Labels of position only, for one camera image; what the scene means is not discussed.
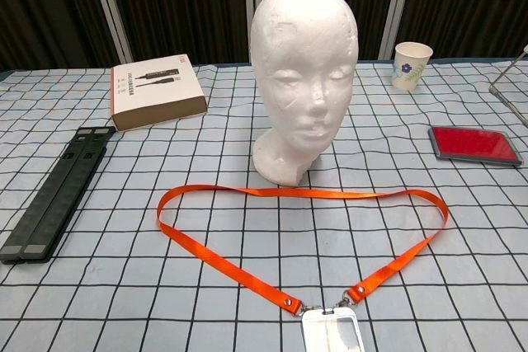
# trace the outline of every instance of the white box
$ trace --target white box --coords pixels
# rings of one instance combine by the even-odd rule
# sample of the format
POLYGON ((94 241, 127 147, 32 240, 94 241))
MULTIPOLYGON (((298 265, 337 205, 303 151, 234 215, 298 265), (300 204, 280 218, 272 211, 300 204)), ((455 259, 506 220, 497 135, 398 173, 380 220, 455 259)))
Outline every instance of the white box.
POLYGON ((120 131, 207 111, 186 54, 115 66, 110 89, 111 117, 120 131))

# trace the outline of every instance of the table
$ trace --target table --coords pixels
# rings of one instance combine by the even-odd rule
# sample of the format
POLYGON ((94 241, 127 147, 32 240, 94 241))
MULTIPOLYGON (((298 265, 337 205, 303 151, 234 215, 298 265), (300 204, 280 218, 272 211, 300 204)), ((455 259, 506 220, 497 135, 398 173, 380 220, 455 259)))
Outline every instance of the table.
MULTIPOLYGON (((411 94, 392 66, 359 63, 349 112, 303 185, 417 187, 450 206, 448 228, 356 307, 367 351, 528 349, 528 129, 488 93, 507 62, 428 66, 411 94), (440 161, 430 124, 505 131, 522 167, 440 161)), ((206 115, 117 133, 54 257, 0 265, 1 351, 302 351, 299 319, 203 265, 158 230, 176 185, 267 187, 250 142, 269 127, 251 67, 196 68, 206 115)), ((497 88, 528 113, 528 63, 497 88)), ((80 126, 110 125, 109 70, 14 72, 0 82, 0 244, 80 126)), ((199 192, 163 219, 309 304, 440 226, 436 209, 380 201, 199 192)))

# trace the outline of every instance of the white paper cup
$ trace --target white paper cup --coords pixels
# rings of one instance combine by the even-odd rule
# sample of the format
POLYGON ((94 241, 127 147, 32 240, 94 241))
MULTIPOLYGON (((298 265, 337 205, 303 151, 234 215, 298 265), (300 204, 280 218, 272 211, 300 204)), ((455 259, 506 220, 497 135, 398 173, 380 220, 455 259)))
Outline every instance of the white paper cup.
POLYGON ((406 41, 396 46, 393 66, 393 87, 413 90, 432 55, 432 48, 422 43, 406 41))

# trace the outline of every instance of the orange lanyard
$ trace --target orange lanyard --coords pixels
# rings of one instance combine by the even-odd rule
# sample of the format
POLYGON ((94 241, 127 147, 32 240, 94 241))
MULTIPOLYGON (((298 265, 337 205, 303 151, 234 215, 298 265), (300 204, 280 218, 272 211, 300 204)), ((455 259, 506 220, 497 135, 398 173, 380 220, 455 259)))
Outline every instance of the orange lanyard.
POLYGON ((185 233, 177 230, 165 224, 160 219, 160 214, 165 204, 177 197, 180 194, 187 193, 190 191, 199 190, 232 190, 238 191, 245 194, 255 195, 259 197, 298 197, 298 198, 319 198, 319 199, 368 199, 368 198, 384 198, 391 197, 394 195, 415 195, 432 202, 441 211, 444 223, 435 233, 420 241, 400 257, 392 260, 385 267, 380 268, 360 283, 351 286, 347 292, 351 299, 358 303, 363 298, 374 292, 378 286, 380 286, 385 280, 390 278, 392 275, 400 271, 405 265, 407 265, 415 255, 417 255, 421 249, 423 249, 431 240, 443 229, 447 224, 449 217, 449 210, 446 203, 437 197, 436 195, 429 193, 424 190, 401 190, 392 193, 354 193, 346 191, 328 191, 328 190, 308 190, 308 189, 244 189, 235 187, 223 187, 221 185, 180 185, 169 190, 163 195, 158 203, 158 226, 160 229, 170 237, 173 241, 179 243, 184 249, 188 250, 194 256, 202 259, 205 263, 216 268, 218 271, 227 275, 229 278, 235 280, 239 284, 242 284, 253 292, 260 294, 264 298, 267 298, 272 303, 285 309, 286 311, 297 314, 299 311, 304 310, 304 304, 299 299, 290 296, 289 294, 261 281, 254 275, 251 275, 247 271, 237 267, 236 265, 225 260, 222 256, 219 256, 208 247, 202 245, 198 241, 195 241, 185 233))

